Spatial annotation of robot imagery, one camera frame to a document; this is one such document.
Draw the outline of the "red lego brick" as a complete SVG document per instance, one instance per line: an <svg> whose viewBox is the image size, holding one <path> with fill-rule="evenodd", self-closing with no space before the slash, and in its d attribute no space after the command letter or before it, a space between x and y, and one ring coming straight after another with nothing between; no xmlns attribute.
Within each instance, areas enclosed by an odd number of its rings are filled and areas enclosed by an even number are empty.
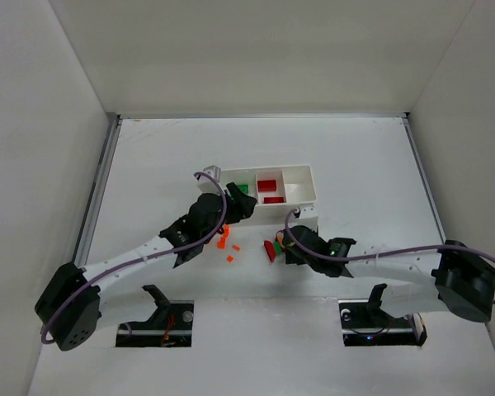
<svg viewBox="0 0 495 396"><path fill-rule="evenodd" d="M282 196L266 196L263 203L267 205L285 203L285 198Z"/></svg>

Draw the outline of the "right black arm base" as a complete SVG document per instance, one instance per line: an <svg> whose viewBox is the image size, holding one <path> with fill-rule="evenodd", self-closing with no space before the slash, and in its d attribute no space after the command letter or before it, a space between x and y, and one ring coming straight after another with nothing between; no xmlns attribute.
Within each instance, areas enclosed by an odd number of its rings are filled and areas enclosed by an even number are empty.
<svg viewBox="0 0 495 396"><path fill-rule="evenodd" d="M393 318L380 309L380 298L386 287L386 284L376 285L368 299L338 301L345 347L422 347L425 344L427 328L419 313Z"/></svg>

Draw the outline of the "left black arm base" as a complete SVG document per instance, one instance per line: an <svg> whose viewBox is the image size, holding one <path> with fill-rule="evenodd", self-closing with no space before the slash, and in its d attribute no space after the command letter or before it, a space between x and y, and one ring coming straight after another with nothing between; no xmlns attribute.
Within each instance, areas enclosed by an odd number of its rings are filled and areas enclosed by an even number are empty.
<svg viewBox="0 0 495 396"><path fill-rule="evenodd" d="M194 302L169 300L156 285L145 285L143 289L152 297L154 311L144 321L120 324L115 337L115 347L191 347Z"/></svg>

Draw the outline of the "red lego block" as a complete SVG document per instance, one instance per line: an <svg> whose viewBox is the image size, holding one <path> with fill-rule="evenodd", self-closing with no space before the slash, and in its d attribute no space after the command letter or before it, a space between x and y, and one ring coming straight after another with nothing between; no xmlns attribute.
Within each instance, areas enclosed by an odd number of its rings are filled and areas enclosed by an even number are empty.
<svg viewBox="0 0 495 396"><path fill-rule="evenodd" d="M277 182L275 179L258 180L257 190L259 192L274 192L277 191Z"/></svg>

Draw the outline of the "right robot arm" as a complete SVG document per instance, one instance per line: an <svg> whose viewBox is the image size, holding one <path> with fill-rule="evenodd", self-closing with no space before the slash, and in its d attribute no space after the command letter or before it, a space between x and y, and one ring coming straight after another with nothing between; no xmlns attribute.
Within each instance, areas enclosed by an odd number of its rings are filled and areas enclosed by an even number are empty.
<svg viewBox="0 0 495 396"><path fill-rule="evenodd" d="M429 252L388 256L385 247L365 247L363 258L349 260L360 249L352 238L328 241L304 225L284 232L286 263L307 265L327 277L380 278L367 309L374 316L449 311L475 323L492 317L495 268L462 243L449 241Z"/></svg>

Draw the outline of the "green flower lego stack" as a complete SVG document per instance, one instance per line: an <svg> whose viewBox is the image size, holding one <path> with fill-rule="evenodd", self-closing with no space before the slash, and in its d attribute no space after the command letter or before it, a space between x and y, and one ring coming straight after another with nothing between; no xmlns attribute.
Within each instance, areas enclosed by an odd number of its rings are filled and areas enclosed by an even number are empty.
<svg viewBox="0 0 495 396"><path fill-rule="evenodd" d="M283 253L285 253L284 231L279 230L276 232L276 235L272 240L265 240L263 242L263 247L267 254L269 262L273 263L278 258L278 256L281 256Z"/></svg>

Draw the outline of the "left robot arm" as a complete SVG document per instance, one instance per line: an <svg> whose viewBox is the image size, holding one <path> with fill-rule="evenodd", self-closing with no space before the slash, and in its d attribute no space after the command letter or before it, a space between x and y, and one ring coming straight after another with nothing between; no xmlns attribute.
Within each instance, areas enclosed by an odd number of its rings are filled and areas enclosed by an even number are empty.
<svg viewBox="0 0 495 396"><path fill-rule="evenodd" d="M110 315L112 301L135 286L152 297L151 315L157 317L167 300L147 279L198 257L226 226L250 219L256 204L257 198L230 182L201 194L186 214L137 248L83 267L59 266L35 303L42 343L70 351L101 326L125 322L128 307Z"/></svg>

